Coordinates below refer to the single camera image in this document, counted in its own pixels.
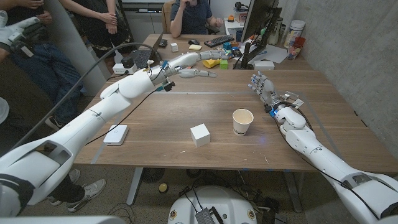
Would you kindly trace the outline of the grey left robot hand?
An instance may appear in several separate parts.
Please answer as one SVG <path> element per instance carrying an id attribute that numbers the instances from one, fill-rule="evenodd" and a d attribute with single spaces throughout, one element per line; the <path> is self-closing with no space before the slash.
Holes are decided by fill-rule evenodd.
<path id="1" fill-rule="evenodd" d="M 205 70 L 198 70 L 197 68 L 187 68 L 194 66 L 198 61 L 208 59 L 229 59 L 229 56 L 222 51 L 208 50 L 204 52 L 190 52 L 178 56 L 170 60 L 167 65 L 161 70 L 160 75 L 157 77 L 159 83 L 164 82 L 167 77 L 178 74 L 182 78 L 193 77 L 211 77 L 216 78 L 215 72 Z"/>

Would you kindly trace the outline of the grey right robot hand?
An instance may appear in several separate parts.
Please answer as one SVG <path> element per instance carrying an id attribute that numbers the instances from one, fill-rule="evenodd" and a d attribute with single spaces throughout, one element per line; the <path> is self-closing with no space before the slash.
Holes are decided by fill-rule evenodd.
<path id="1" fill-rule="evenodd" d="M 257 75 L 252 76 L 251 84 L 248 87 L 259 95 L 260 100 L 270 110 L 279 111 L 287 106 L 287 102 L 275 92 L 273 82 L 260 71 L 257 72 Z"/>

